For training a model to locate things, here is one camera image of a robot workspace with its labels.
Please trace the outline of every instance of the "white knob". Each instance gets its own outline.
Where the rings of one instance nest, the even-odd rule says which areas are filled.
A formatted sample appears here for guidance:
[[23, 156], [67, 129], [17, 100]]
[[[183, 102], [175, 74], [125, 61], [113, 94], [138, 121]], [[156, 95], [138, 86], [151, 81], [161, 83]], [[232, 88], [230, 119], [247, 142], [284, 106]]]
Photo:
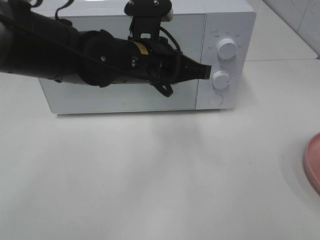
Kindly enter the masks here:
[[216, 45], [218, 56], [224, 60], [232, 59], [237, 54], [237, 44], [232, 38], [224, 38]]
[[217, 71], [212, 76], [212, 85], [215, 89], [225, 89], [229, 86], [231, 77], [226, 71]]

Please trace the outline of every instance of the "screw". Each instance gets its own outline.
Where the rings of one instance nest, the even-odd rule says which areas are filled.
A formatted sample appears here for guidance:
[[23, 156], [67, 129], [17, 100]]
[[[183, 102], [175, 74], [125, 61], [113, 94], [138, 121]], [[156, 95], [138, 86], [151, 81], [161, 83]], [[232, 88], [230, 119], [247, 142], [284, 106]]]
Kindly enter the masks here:
[[134, 56], [131, 58], [131, 67], [132, 68], [134, 68], [137, 65], [137, 60], [138, 60], [138, 58], [136, 58]]

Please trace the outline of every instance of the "white table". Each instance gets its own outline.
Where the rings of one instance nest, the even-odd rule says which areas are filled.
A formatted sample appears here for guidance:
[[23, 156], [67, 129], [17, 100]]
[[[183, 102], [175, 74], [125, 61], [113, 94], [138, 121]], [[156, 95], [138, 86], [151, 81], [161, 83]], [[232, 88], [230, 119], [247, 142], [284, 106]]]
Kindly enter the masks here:
[[0, 239], [318, 240], [319, 75], [251, 61], [234, 110], [58, 117], [35, 78], [2, 77]]
[[264, 2], [257, 10], [247, 61], [316, 59], [318, 55]]

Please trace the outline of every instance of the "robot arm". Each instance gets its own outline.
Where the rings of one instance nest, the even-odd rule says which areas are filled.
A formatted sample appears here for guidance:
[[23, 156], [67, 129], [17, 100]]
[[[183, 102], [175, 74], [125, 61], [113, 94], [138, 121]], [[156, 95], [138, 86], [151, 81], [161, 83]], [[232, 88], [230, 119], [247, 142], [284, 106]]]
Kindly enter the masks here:
[[151, 84], [166, 97], [173, 93], [172, 84], [209, 79], [211, 66], [183, 55], [161, 27], [173, 18], [170, 0], [130, 0], [124, 8], [132, 17], [127, 39], [105, 30], [79, 32], [70, 21], [59, 19], [58, 11], [73, 1], [51, 19], [31, 11], [42, 0], [34, 5], [0, 0], [0, 72], [99, 87]]

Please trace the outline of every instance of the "microwave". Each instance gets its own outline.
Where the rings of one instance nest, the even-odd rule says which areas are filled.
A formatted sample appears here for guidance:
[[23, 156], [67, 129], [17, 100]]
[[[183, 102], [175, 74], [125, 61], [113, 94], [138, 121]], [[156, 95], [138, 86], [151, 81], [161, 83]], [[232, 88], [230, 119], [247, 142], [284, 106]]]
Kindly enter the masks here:
[[[79, 31], [106, 30], [127, 39], [131, 18], [123, 0], [76, 0], [59, 12]], [[35, 9], [53, 18], [63, 0], [43, 1]], [[173, 19], [162, 22], [181, 51], [211, 66], [210, 79], [194, 79], [172, 86], [165, 97], [150, 84], [90, 85], [39, 79], [54, 114], [230, 109], [235, 106], [256, 13], [245, 0], [173, 0]]]

